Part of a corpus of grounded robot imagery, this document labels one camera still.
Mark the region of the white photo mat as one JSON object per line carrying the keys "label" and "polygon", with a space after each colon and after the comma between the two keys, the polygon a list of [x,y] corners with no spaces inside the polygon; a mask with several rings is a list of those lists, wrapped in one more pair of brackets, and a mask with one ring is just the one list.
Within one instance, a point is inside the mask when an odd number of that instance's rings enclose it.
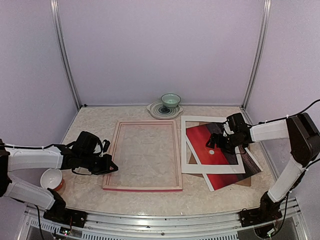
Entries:
{"label": "white photo mat", "polygon": [[[244,174],[245,168],[243,160],[239,154],[236,154],[237,165],[213,165],[213,164],[201,164],[191,142],[186,135],[186,122],[218,122],[223,123],[227,120],[226,117],[213,117],[213,116],[192,116],[182,115],[181,116],[181,172],[183,174]],[[189,164],[187,159],[187,146],[189,146],[191,153],[196,159],[197,164]]]}

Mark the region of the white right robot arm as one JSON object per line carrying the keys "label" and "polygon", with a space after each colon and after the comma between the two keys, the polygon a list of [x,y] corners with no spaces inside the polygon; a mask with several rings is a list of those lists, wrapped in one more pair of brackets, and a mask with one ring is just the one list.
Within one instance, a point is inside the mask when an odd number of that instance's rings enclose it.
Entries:
{"label": "white right robot arm", "polygon": [[234,153],[237,147],[273,140],[287,142],[289,159],[274,185],[260,199],[256,218],[266,222],[279,209],[282,201],[301,182],[308,168],[320,155],[320,131],[308,113],[298,113],[255,125],[245,122],[240,113],[226,118],[222,133],[211,133],[206,147],[218,147]]}

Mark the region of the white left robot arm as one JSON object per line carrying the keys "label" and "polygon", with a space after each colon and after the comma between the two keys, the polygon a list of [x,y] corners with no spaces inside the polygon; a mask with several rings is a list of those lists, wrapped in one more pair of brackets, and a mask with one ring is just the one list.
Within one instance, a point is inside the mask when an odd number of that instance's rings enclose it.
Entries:
{"label": "white left robot arm", "polygon": [[57,221],[63,223],[70,218],[66,202],[52,188],[38,187],[14,177],[13,171],[27,169],[71,170],[78,168],[90,175],[105,175],[118,171],[118,166],[107,153],[108,140],[101,141],[96,135],[82,131],[77,139],[67,145],[16,146],[0,144],[0,195],[27,202],[45,209]]}

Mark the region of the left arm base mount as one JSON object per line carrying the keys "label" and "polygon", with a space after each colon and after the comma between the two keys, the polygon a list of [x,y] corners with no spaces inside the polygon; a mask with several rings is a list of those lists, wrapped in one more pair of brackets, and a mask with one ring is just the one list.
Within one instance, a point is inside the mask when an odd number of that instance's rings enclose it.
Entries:
{"label": "left arm base mount", "polygon": [[54,203],[51,208],[45,210],[43,218],[70,227],[84,228],[88,213],[66,208],[66,202],[55,190],[47,190],[53,195]]}

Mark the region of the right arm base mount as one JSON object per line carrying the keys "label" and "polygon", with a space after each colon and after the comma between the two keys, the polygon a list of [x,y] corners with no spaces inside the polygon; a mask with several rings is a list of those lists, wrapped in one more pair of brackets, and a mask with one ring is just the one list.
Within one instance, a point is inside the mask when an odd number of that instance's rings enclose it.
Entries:
{"label": "right arm base mount", "polygon": [[280,219],[283,215],[280,205],[284,199],[273,202],[268,193],[265,192],[260,199],[260,206],[252,209],[242,209],[239,212],[242,227],[250,227]]}

